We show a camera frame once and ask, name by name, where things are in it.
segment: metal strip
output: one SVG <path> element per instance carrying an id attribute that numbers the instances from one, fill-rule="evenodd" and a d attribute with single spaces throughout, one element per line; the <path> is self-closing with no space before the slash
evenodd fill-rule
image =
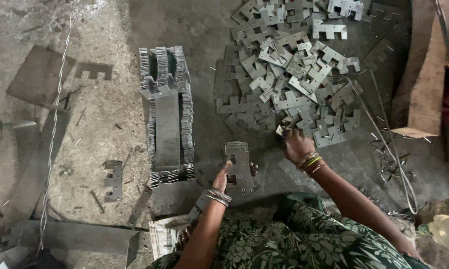
<path id="1" fill-rule="evenodd" d="M 180 165 L 180 113 L 178 94 L 156 99 L 155 170 L 177 169 Z"/>
<path id="2" fill-rule="evenodd" d="M 140 198 L 138 199 L 137 203 L 133 207 L 132 214 L 130 215 L 130 217 L 127 221 L 128 226 L 130 226 L 130 227 L 137 226 L 138 219 L 140 218 L 141 214 L 144 212 L 144 210 L 147 206 L 148 200 L 150 199 L 151 193 L 152 193 L 152 191 L 148 187 L 145 187 L 145 189 L 142 191 Z"/>
<path id="3" fill-rule="evenodd" d="M 105 73 L 105 80 L 112 80 L 113 66 L 92 64 L 92 63 L 80 63 L 75 71 L 75 77 L 81 78 L 83 71 L 90 71 L 88 78 L 97 79 L 98 72 Z"/>
<path id="4" fill-rule="evenodd" d="M 105 179 L 105 187 L 112 187 L 112 192 L 108 193 L 105 202 L 116 202 L 122 199 L 122 162 L 109 162 L 104 164 L 104 169 L 113 169 L 113 174 L 108 174 Z"/>

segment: woman's hand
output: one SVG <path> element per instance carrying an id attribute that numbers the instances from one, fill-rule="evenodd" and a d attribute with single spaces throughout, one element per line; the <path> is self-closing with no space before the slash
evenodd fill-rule
<path id="1" fill-rule="evenodd" d="M 232 163 L 230 160 L 226 161 L 226 165 L 223 167 L 223 169 L 221 169 L 221 171 L 216 176 L 215 181 L 213 182 L 213 188 L 219 190 L 222 193 L 224 193 L 226 190 L 226 184 L 228 182 L 226 176 L 228 175 L 228 169 L 231 167 L 231 165 Z"/>
<path id="2" fill-rule="evenodd" d="M 284 140 L 286 152 L 284 156 L 290 160 L 295 166 L 301 164 L 302 159 L 309 153 L 316 151 L 314 141 L 304 136 L 299 129 L 288 130 Z"/>

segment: metal wire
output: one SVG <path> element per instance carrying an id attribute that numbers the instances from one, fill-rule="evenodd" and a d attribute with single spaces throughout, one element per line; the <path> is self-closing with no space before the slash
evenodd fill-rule
<path id="1" fill-rule="evenodd" d="M 377 87 L 376 77 L 374 76 L 374 73 L 372 72 L 372 70 L 370 70 L 370 69 L 367 69 L 367 70 L 371 73 L 372 80 L 373 80 L 373 82 L 374 82 L 374 87 L 375 87 L 375 89 L 376 89 L 377 98 L 378 98 L 378 100 L 379 100 L 379 104 L 380 104 L 381 109 L 382 109 L 382 114 L 383 114 L 383 116 L 384 116 L 384 122 L 386 123 L 387 129 L 388 129 L 388 130 L 391 130 L 391 129 L 390 129 L 390 125 L 389 125 L 389 121 L 388 121 L 388 119 L 387 119 L 387 114 L 386 114 L 385 109 L 384 109 L 384 103 L 382 102 L 382 99 L 381 99 L 381 97 L 380 97 L 379 88 Z M 408 178 L 407 178 L 407 176 L 406 176 L 404 170 L 402 169 L 402 166 L 400 165 L 400 162 L 399 162 L 399 159 L 398 159 L 399 154 L 398 154 L 398 152 L 397 152 L 397 148 L 396 148 L 396 146 L 395 146 L 394 139 L 392 138 L 392 136 L 390 136 L 390 142 L 391 142 L 392 147 L 393 147 L 393 149 L 394 149 L 394 153 L 393 153 L 393 152 L 390 150 L 389 145 L 387 144 L 387 141 L 386 141 L 386 139 L 384 138 L 384 136 L 382 135 L 382 133 L 381 133 L 379 127 L 377 126 L 376 122 L 374 121 L 374 119 L 373 119 L 373 117 L 372 117 L 372 115 L 371 115 L 371 113 L 370 113 L 370 111 L 369 111 L 369 108 L 365 105 L 364 100 L 362 99 L 362 97 L 359 96 L 359 94 L 358 94 L 357 91 L 355 90 L 354 85 L 353 85 L 353 83 L 351 82 L 351 80 L 350 80 L 347 76 L 345 76 L 345 78 L 346 78 L 347 81 L 351 84 L 351 87 L 353 88 L 353 90 L 354 90 L 355 93 L 357 94 L 357 97 L 359 98 L 359 101 L 361 102 L 362 106 L 364 107 L 365 113 L 367 114 L 367 116 L 369 117 L 369 119 L 371 119 L 371 122 L 372 122 L 372 124 L 374 125 L 374 127 L 375 127 L 377 133 L 379 134 L 380 138 L 382 139 L 382 141 L 384 141 L 384 145 L 386 146 L 387 150 L 389 151 L 390 156 L 392 157 L 392 159 L 394 160 L 394 162 L 397 163 L 398 168 L 399 168 L 399 172 L 400 172 L 400 178 L 401 178 L 401 180 L 402 180 L 402 185 L 404 186 L 404 193 L 405 193 L 405 196 L 406 196 L 407 204 L 408 204 L 408 206 L 409 206 L 410 211 L 411 211 L 413 214 L 417 214 L 417 212 L 419 211 L 419 206 L 417 205 L 417 198 L 416 198 L 416 196 L 415 196 L 414 189 L 413 189 L 412 185 L 410 184 L 410 181 L 408 180 Z M 411 202 L 410 202 L 411 197 L 409 196 L 409 193 L 408 193 L 408 191 L 407 191 L 407 186 L 408 186 L 408 188 L 409 188 L 409 190 L 410 190 L 410 193 L 411 193 L 411 195 L 412 195 L 413 205 L 412 205 Z"/>
<path id="2" fill-rule="evenodd" d="M 44 195 L 44 199 L 42 201 L 43 211 L 42 211 L 42 216 L 41 216 L 40 238 L 39 238 L 39 247 L 37 248 L 37 255 L 43 249 L 43 235 L 45 232 L 45 227 L 47 225 L 47 205 L 48 205 L 48 197 L 49 197 L 50 179 L 51 179 L 51 175 L 52 175 L 52 151 L 54 149 L 54 138 L 55 138 L 55 131 L 56 131 L 56 127 L 57 127 L 57 108 L 59 107 L 60 93 L 62 91 L 63 66 L 65 65 L 65 55 L 66 55 L 67 48 L 68 48 L 69 42 L 70 42 L 70 34 L 72 33 L 72 29 L 75 26 L 75 23 L 77 22 L 77 18 L 78 18 L 78 10 L 75 9 L 70 12 L 69 34 L 67 35 L 67 39 L 65 40 L 65 50 L 63 51 L 63 55 L 62 55 L 62 66 L 60 67 L 60 73 L 59 73 L 59 86 L 57 87 L 57 98 L 55 98 L 54 107 L 52 107 L 52 109 L 55 110 L 54 127 L 52 129 L 52 138 L 50 140 L 50 145 L 49 145 L 49 161 L 48 161 L 49 174 L 47 177 L 47 181 L 45 183 L 45 195 Z"/>

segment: person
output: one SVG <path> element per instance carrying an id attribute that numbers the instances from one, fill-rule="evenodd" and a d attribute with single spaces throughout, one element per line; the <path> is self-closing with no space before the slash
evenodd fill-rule
<path id="1" fill-rule="evenodd" d="M 315 152 L 298 129 L 285 135 L 285 156 L 329 194 L 341 215 L 323 213 L 320 199 L 291 194 L 277 211 L 281 221 L 224 219 L 230 200 L 226 173 L 219 172 L 197 227 L 184 251 L 165 255 L 150 269 L 429 268 L 391 220 Z"/>

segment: woman's arm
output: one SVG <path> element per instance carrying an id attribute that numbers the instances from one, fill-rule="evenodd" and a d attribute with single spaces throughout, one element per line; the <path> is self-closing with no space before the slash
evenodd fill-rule
<path id="1" fill-rule="evenodd" d="M 310 152 L 314 152 L 314 142 L 299 133 L 299 130 L 289 131 L 286 136 L 286 157 L 296 166 Z M 329 194 L 341 211 L 342 216 L 361 223 L 387 239 L 399 252 L 405 252 L 420 257 L 412 243 L 407 240 L 394 223 L 374 205 L 367 197 L 349 182 L 336 174 L 321 159 L 313 163 L 306 172 L 319 167 L 312 178 Z"/>
<path id="2" fill-rule="evenodd" d="M 226 167 L 218 173 L 213 183 L 213 187 L 222 193 L 225 192 L 226 175 L 230 167 L 231 162 L 228 161 Z M 225 205 L 210 199 L 206 210 L 198 222 L 198 226 L 194 229 L 174 269 L 207 269 L 211 267 L 216 252 L 218 231 L 225 209 Z"/>

